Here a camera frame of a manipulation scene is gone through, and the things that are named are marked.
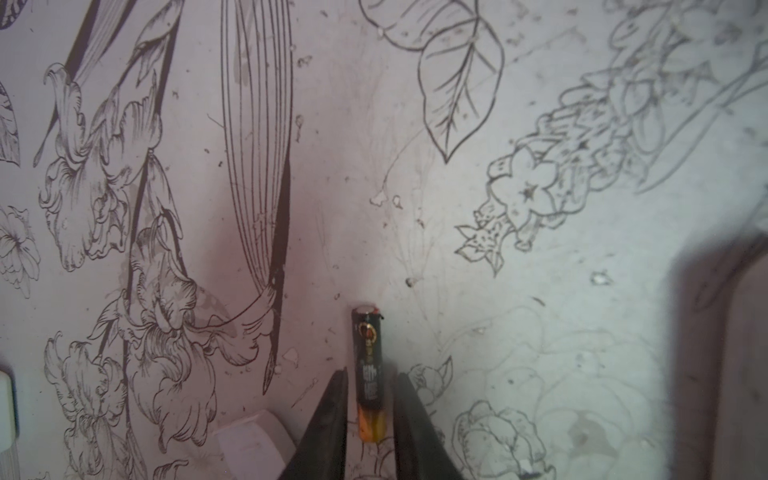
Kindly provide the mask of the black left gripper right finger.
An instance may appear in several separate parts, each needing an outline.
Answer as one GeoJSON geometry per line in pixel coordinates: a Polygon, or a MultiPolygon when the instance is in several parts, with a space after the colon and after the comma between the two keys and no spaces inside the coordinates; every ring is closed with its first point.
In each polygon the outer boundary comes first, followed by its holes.
{"type": "Polygon", "coordinates": [[[406,373],[394,383],[393,429],[398,480],[462,480],[406,373]]]}

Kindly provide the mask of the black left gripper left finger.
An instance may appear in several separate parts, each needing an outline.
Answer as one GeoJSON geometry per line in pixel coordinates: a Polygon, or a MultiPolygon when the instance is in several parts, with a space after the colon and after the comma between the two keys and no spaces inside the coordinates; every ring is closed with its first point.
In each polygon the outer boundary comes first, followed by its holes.
{"type": "Polygon", "coordinates": [[[347,369],[335,371],[279,480],[345,479],[348,394],[347,369]]]}

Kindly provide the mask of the white battery cover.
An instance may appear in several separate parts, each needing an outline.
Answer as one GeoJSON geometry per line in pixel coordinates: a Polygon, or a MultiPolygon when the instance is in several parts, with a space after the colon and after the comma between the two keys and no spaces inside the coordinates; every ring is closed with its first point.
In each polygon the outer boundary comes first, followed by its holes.
{"type": "Polygon", "coordinates": [[[214,436],[226,471],[238,480],[278,479],[296,452],[288,431],[268,410],[221,426],[214,436]]]}

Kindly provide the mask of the black gold AAA battery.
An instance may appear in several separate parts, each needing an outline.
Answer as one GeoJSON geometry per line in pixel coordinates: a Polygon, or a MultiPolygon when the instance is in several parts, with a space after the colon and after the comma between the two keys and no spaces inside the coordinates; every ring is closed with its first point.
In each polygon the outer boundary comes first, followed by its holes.
{"type": "Polygon", "coordinates": [[[382,353],[383,316],[373,305],[351,312],[359,436],[378,443],[386,436],[385,379],[382,353]]]}

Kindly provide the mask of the large white remote control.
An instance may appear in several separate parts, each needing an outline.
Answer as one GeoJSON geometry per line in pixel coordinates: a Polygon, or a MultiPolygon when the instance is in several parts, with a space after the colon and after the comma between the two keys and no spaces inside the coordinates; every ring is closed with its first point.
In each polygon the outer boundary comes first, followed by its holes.
{"type": "Polygon", "coordinates": [[[765,253],[738,274],[727,297],[710,477],[767,477],[765,253]]]}

